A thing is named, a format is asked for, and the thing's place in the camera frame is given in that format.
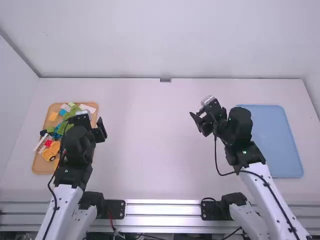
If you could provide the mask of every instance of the small object pile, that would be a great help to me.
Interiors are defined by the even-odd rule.
[[[47,162],[54,161],[54,168],[56,168],[58,165],[57,155],[60,154],[60,139],[63,136],[64,131],[66,132],[74,126],[73,124],[68,124],[66,120],[75,115],[86,113],[88,113],[91,120],[91,114],[94,114],[95,111],[96,109],[94,107],[85,104],[77,106],[73,102],[69,102],[68,104],[63,103],[60,106],[60,111],[52,112],[48,118],[49,121],[56,122],[60,115],[62,116],[62,121],[56,126],[50,126],[40,131],[41,139],[33,151],[37,154],[41,154]]]

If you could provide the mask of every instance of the yellow toy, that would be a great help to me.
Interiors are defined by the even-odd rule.
[[[54,141],[53,143],[51,143],[51,146],[49,148],[43,150],[41,155],[47,162],[52,162],[56,159],[57,154],[59,153],[59,149],[60,142]]]
[[[50,117],[49,117],[49,120],[51,121],[51,122],[55,122],[56,120],[57,120],[57,117],[58,117],[58,112],[53,112],[53,113],[51,113],[51,115],[50,115]]]

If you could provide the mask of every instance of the black cable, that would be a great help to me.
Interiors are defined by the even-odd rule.
[[[241,230],[242,227],[238,227],[236,230],[234,230],[232,233],[230,233],[228,236],[225,236],[224,238],[220,239],[220,240],[226,240],[228,238],[230,238],[232,235],[234,235],[236,232],[238,232],[239,230]]]
[[[227,175],[231,175],[231,174],[235,174],[235,173],[236,173],[235,171],[228,172],[228,173],[224,173],[224,174],[221,174],[221,173],[219,172],[218,164],[217,164],[217,137],[216,137],[216,136],[214,136],[214,161],[215,161],[215,168],[216,168],[216,170],[217,170],[217,172],[218,172],[218,174],[219,174],[220,176],[227,176]],[[290,230],[293,232],[295,238],[296,238],[297,240],[300,240],[300,238],[299,238],[299,236],[298,236],[298,234],[297,234],[297,232],[296,232],[296,229],[294,228],[293,224],[291,223],[291,221],[290,221],[289,217],[287,216],[285,210],[284,210],[283,207],[281,206],[281,204],[280,204],[277,196],[275,195],[274,191],[273,191],[272,188],[270,187],[269,183],[263,178],[263,176],[260,176],[260,175],[256,174],[255,172],[247,171],[247,170],[240,170],[240,172],[241,172],[241,173],[252,174],[252,175],[258,177],[260,180],[263,181],[263,185],[269,189],[269,191],[270,191],[271,195],[273,196],[275,202],[277,203],[278,207],[280,208],[280,210],[281,210],[281,212],[282,212],[282,214],[283,214],[286,222],[289,224]]]
[[[147,238],[151,238],[151,239],[157,239],[157,240],[166,240],[166,239],[164,239],[164,238],[160,238],[160,237],[156,237],[156,236],[151,236],[151,235],[147,235],[147,234],[139,234],[139,238],[141,237],[141,236],[144,236],[144,237],[147,237]]]
[[[217,137],[214,136],[214,161],[215,161],[215,169],[218,172],[218,174],[220,176],[228,176],[231,174],[235,174],[235,171],[231,171],[231,172],[227,172],[227,173],[220,173],[219,169],[218,169],[218,163],[217,163]]]
[[[143,232],[138,237],[134,238],[133,240],[138,240],[142,235],[143,235]]]
[[[64,137],[65,137],[65,133],[66,133],[66,129],[67,129],[68,124],[69,124],[69,120],[67,119],[67,120],[66,120],[66,125],[65,125],[65,127],[64,127],[64,129],[63,129],[63,135],[62,135],[62,137],[61,137],[61,143],[60,143],[60,149],[59,149],[59,151],[60,151],[60,159],[59,159],[58,165],[56,166],[56,169],[54,170],[54,173],[52,174],[52,177],[50,178],[50,180],[49,180],[49,182],[48,182],[48,184],[47,184],[47,187],[48,187],[51,195],[53,196],[54,208],[53,208],[52,216],[51,216],[51,218],[50,218],[50,221],[49,221],[48,226],[46,227],[46,230],[45,230],[45,232],[44,232],[44,235],[43,235],[42,240],[45,240],[45,239],[46,239],[47,234],[48,234],[48,232],[49,232],[49,229],[50,229],[50,227],[51,227],[51,224],[52,224],[52,222],[53,222],[53,220],[54,220],[54,217],[55,217],[55,215],[56,215],[56,212],[57,212],[57,210],[58,210],[57,196],[56,196],[55,192],[51,189],[50,184],[51,184],[52,180],[54,179],[54,176],[56,175],[56,172],[57,172],[57,170],[58,170],[58,168],[59,168],[60,162],[63,161],[63,159],[65,158],[65,154],[63,153],[63,151],[64,151]]]
[[[203,200],[212,200],[212,201],[216,202],[216,200],[215,200],[214,198],[212,198],[212,197],[205,197],[205,198],[203,198],[203,199],[201,200],[201,202],[202,202]]]

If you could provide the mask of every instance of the metal extrusion frame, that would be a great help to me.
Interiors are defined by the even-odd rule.
[[[226,234],[239,225],[235,221],[203,221],[200,200],[125,200],[125,218],[114,220],[126,233]],[[0,201],[0,231],[37,232],[48,201]],[[320,205],[289,205],[311,235],[320,235]],[[112,232],[108,219],[96,219],[90,232]]]

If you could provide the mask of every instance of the white tabletop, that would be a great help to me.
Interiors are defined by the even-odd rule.
[[[59,102],[96,102],[108,133],[96,146],[87,190],[119,199],[202,199],[243,192],[236,175],[220,177],[213,138],[203,137],[189,112],[214,95],[236,104],[284,108],[301,158],[301,179],[276,179],[289,203],[320,202],[320,124],[300,79],[42,79],[0,182],[0,201],[47,201],[49,175],[32,172],[33,147],[47,109]],[[218,145],[221,172],[232,170]]]

